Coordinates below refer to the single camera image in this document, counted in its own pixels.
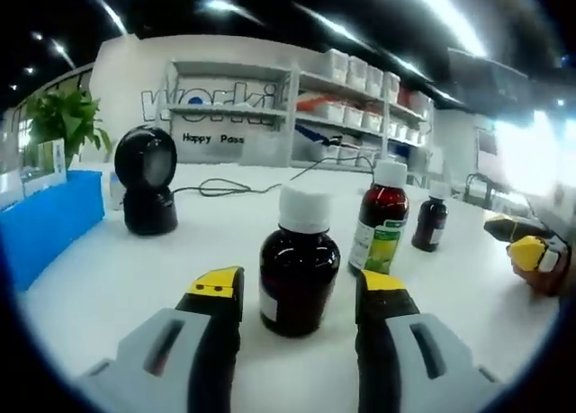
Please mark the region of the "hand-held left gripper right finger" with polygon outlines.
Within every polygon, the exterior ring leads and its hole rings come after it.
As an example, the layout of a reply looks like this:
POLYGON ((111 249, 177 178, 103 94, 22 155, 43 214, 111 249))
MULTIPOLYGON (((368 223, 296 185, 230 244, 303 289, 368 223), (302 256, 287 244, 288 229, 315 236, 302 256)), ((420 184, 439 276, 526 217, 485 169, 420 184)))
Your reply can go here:
POLYGON ((419 311, 403 282, 356 277, 355 350, 361 412, 481 412, 499 382, 440 319, 419 311))

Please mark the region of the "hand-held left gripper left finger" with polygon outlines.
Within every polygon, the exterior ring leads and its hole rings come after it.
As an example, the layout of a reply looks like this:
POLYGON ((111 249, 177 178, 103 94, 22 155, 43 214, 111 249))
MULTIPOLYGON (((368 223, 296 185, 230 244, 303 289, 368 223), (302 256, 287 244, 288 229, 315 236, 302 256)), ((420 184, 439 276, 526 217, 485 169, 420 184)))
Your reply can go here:
POLYGON ((211 270, 76 380, 100 412, 228 412, 240 348, 244 270, 211 270))

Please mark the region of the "person's right hand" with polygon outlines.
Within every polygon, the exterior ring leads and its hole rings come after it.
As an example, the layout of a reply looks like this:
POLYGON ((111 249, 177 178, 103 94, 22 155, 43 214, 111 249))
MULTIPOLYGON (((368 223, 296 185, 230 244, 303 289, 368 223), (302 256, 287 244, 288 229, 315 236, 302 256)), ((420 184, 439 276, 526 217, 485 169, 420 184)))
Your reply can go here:
POLYGON ((524 279, 536 294, 548 297, 566 296, 575 285, 575 251, 573 247, 563 251, 550 273, 523 271, 515 264, 512 264, 512 270, 524 279))

